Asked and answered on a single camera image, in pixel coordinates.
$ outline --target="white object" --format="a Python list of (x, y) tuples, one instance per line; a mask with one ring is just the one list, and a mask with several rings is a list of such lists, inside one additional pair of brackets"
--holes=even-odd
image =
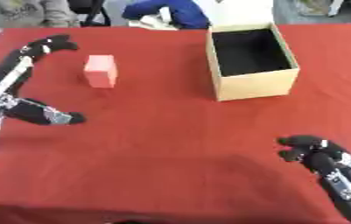
[(273, 0), (194, 0), (212, 26), (273, 23)]
[(330, 5), (330, 11), (327, 15), (329, 17), (337, 15), (343, 3), (344, 0), (333, 0), (332, 4)]
[(169, 7), (163, 7), (159, 10), (160, 17), (166, 24), (170, 24), (172, 21), (171, 12)]
[(148, 30), (162, 30), (162, 31), (177, 31), (178, 29), (172, 25), (165, 23), (158, 16), (148, 15), (142, 17), (140, 20), (130, 20), (129, 26), (140, 27)]

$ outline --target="person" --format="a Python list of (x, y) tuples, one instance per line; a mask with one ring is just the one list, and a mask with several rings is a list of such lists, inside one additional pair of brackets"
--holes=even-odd
[(0, 28), (76, 26), (67, 0), (0, 0)]

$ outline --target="table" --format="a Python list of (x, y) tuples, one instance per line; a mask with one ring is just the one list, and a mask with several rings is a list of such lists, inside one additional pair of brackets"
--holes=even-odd
[[(81, 49), (40, 61), (21, 93), (83, 125), (7, 120), (0, 223), (346, 223), (315, 177), (277, 156), (275, 138), (327, 137), (351, 150), (351, 24), (280, 26), (301, 66), (288, 96), (216, 102), (204, 31), (9, 29), (11, 49), (69, 33)], [(82, 76), (114, 54), (115, 89)]]

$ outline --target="black glove finger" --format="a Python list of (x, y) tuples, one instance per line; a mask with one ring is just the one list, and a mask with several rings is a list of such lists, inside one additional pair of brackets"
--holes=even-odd
[(24, 55), (30, 56), (33, 63), (38, 62), (49, 53), (57, 52), (60, 50), (78, 50), (77, 44), (73, 42), (52, 42), (43, 45), (36, 45), (29, 51), (24, 52)]
[(278, 155), (285, 161), (285, 162), (294, 162), (300, 161), (307, 155), (307, 151), (303, 149), (293, 148), (291, 150), (281, 150), (278, 152)]
[(13, 95), (13, 96), (18, 96), (18, 91), (20, 90), (20, 88), (25, 84), (25, 82), (27, 80), (29, 80), (29, 78), (31, 78), (32, 76), (32, 67), (29, 67), (25, 73), (23, 73), (21, 75), (21, 77), (15, 81), (15, 83), (13, 83), (13, 85), (11, 85), (11, 87), (9, 87), (8, 90), (6, 90), (6, 93)]
[(39, 125), (84, 123), (85, 117), (80, 113), (62, 113), (48, 107), (41, 101), (20, 99), (17, 106), (8, 109), (5, 115)]
[(73, 50), (76, 51), (79, 49), (76, 43), (74, 42), (52, 42), (46, 44), (46, 46), (50, 47), (51, 52), (56, 52), (59, 50)]
[(280, 137), (277, 142), (283, 146), (302, 149), (306, 153), (322, 151), (333, 159), (341, 159), (341, 153), (346, 152), (346, 150), (332, 141), (327, 140), (323, 143), (322, 140), (324, 139), (317, 136), (301, 135)]
[(58, 34), (58, 35), (48, 36), (46, 38), (35, 40), (33, 42), (30, 42), (27, 46), (35, 47), (35, 46), (46, 45), (52, 42), (67, 42), (69, 39), (70, 39), (70, 35), (68, 34)]
[[(5, 76), (10, 73), (19, 63), (20, 59), (19, 50), (11, 52), (4, 60), (0, 63), (0, 81), (5, 78)], [(20, 78), (7, 90), (7, 93), (11, 95), (16, 95), (17, 91), (21, 86), (32, 76), (32, 67), (28, 67), (25, 73), (23, 73)]]
[(312, 146), (320, 146), (323, 139), (317, 136), (289, 136), (279, 137), (277, 142), (283, 146), (310, 148)]

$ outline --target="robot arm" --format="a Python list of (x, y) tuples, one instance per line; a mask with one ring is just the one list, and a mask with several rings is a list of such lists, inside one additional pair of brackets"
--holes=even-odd
[(32, 68), (45, 55), (59, 50), (77, 50), (68, 35), (43, 38), (12, 51), (0, 63), (0, 128), (5, 116), (40, 125), (85, 122), (80, 113), (64, 113), (43, 102), (18, 98), (18, 90), (29, 80)]
[(335, 207), (351, 221), (351, 153), (315, 136), (290, 136), (278, 142), (288, 147), (279, 156), (286, 162), (298, 161), (317, 174)]

